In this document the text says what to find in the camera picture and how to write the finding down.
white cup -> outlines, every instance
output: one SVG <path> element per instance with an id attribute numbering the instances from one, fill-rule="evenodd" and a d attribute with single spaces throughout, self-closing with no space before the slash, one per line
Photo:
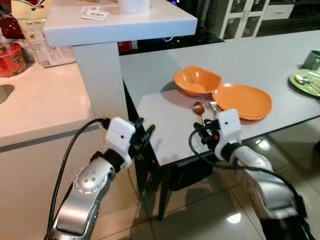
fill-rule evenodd
<path id="1" fill-rule="evenodd" d="M 0 104 L 2 104 L 7 99 L 7 94 L 4 88 L 0 85 Z"/>
<path id="2" fill-rule="evenodd" d="M 143 14 L 150 10 L 150 0 L 118 0 L 118 4 L 124 14 Z"/>

black wire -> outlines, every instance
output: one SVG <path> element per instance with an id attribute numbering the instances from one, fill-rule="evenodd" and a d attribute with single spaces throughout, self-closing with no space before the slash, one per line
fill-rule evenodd
<path id="1" fill-rule="evenodd" d="M 73 145 L 74 145 L 75 141 L 77 140 L 77 138 L 79 137 L 79 135 L 80 135 L 84 130 L 86 130 L 87 127 L 89 127 L 91 124 L 94 124 L 94 123 L 97 123 L 97 122 L 100 122 L 100 123 L 104 124 L 105 121 L 106 121 L 106 120 L 103 119 L 103 118 L 96 118 L 96 119 L 94 119 L 94 120 L 91 120 L 91 121 L 87 122 L 83 127 L 81 127 L 81 128 L 75 133 L 75 135 L 73 136 L 71 142 L 69 143 L 69 145 L 68 145 L 68 147 L 67 147 L 67 149 L 66 149 L 66 151 L 65 151 L 65 154 L 64 154 L 64 157 L 63 157 L 63 161 L 62 161 L 62 163 L 61 163 L 59 175 L 58 175 L 58 178 L 57 178 L 57 180 L 56 180 L 55 187 L 54 187 L 54 191 L 53 191 L 53 195 L 52 195 L 50 212 L 49 212 L 49 218 L 48 218 L 48 225 L 47 225 L 46 236 L 45 236 L 45 239 L 46 239 L 46 240 L 50 240 L 50 234 L 51 234 L 51 229 L 52 229 L 53 221 L 54 221 L 54 214 L 55 214 L 55 207 L 56 207 L 56 201 L 57 201 L 58 191 L 59 191 L 60 183 L 61 183 L 61 180 L 62 180 L 62 176 L 63 176 L 63 174 L 64 174 L 65 166 L 66 166 L 67 159 L 68 159 L 68 156 L 69 156 L 69 154 L 70 154 L 71 148 L 73 147 Z"/>
<path id="2" fill-rule="evenodd" d="M 259 168 L 259 167 L 251 167 L 251 166 L 239 166 L 239 165 L 232 165 L 232 166 L 226 166 L 226 165 L 220 165 L 220 164 L 216 164 L 208 159 L 206 159 L 205 157 L 203 157 L 200 153 L 198 153 L 195 148 L 193 147 L 192 145 L 192 138 L 193 136 L 199 132 L 199 130 L 202 130 L 202 129 L 208 129 L 209 127 L 208 126 L 204 126 L 204 127 L 201 127 L 201 128 L 198 128 L 196 130 L 194 130 L 190 136 L 189 136 L 189 146 L 192 150 L 192 152 L 198 157 L 200 158 L 201 160 L 204 160 L 206 161 L 207 163 L 211 164 L 214 168 L 217 168 L 217 169 L 223 169 L 223 170 L 249 170 L 249 171 L 261 171 L 261 172 L 264 172 L 264 173 L 267 173 L 267 174 L 270 174 L 272 176 L 275 176 L 276 178 L 280 179 L 281 181 L 283 181 L 283 183 L 291 190 L 291 192 L 293 193 L 293 196 L 294 196 L 294 199 L 296 201 L 296 203 L 298 202 L 298 198 L 300 197 L 299 194 L 297 193 L 296 189 L 294 188 L 294 186 L 292 186 L 287 180 L 285 180 L 282 176 L 272 172 L 272 171 L 269 171 L 267 169 L 263 169 L 263 168 Z"/>

green plate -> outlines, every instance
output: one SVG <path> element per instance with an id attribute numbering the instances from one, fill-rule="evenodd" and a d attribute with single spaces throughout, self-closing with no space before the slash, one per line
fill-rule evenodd
<path id="1" fill-rule="evenodd" d="M 304 78 L 309 79 L 312 83 L 306 83 L 302 85 L 296 81 L 296 78 L 295 78 L 296 75 L 301 75 Z M 307 94 L 310 94 L 315 97 L 319 97 L 320 95 L 320 73 L 318 73 L 317 71 L 313 71 L 310 69 L 300 69 L 289 77 L 289 81 L 297 89 L 300 89 L 301 91 Z"/>

glass cabinet door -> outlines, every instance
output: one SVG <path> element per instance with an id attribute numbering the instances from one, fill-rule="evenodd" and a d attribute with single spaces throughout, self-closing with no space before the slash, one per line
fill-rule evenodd
<path id="1" fill-rule="evenodd" d="M 230 13 L 242 13 L 247 0 L 233 0 Z"/>
<path id="2" fill-rule="evenodd" d="M 259 22 L 259 18 L 260 16 L 250 16 L 248 18 L 242 33 L 243 38 L 252 37 L 254 35 L 254 32 Z"/>
<path id="3" fill-rule="evenodd" d="M 264 9 L 266 0 L 253 0 L 251 12 L 261 12 Z"/>
<path id="4" fill-rule="evenodd" d="M 241 17 L 229 18 L 223 34 L 223 39 L 234 39 L 238 30 Z"/>

white countertop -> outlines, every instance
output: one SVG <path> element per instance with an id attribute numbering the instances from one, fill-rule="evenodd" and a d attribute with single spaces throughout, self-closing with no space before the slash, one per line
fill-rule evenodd
<path id="1" fill-rule="evenodd" d="M 191 97 L 172 82 L 173 75 L 195 65 L 220 76 L 224 83 L 252 86 L 267 92 L 271 113 L 260 121 L 242 121 L 243 140 L 320 115 L 319 102 L 288 85 L 311 50 L 319 50 L 320 31 L 308 31 L 214 43 L 120 57 L 122 76 L 145 126 L 155 124 L 151 144 L 160 165 L 192 156 L 188 137 L 193 123 Z M 206 109 L 208 118 L 212 113 Z"/>
<path id="2" fill-rule="evenodd" d="M 103 21 L 82 19 L 85 5 L 107 5 L 110 15 Z M 54 0 L 44 32 L 56 47 L 192 35 L 196 26 L 197 18 L 166 0 L 150 0 L 150 11 L 143 14 L 123 14 L 110 0 Z"/>
<path id="3" fill-rule="evenodd" d="M 14 86 L 0 104 L 0 147 L 78 129 L 91 117 L 91 104 L 76 63 L 0 78 Z"/>

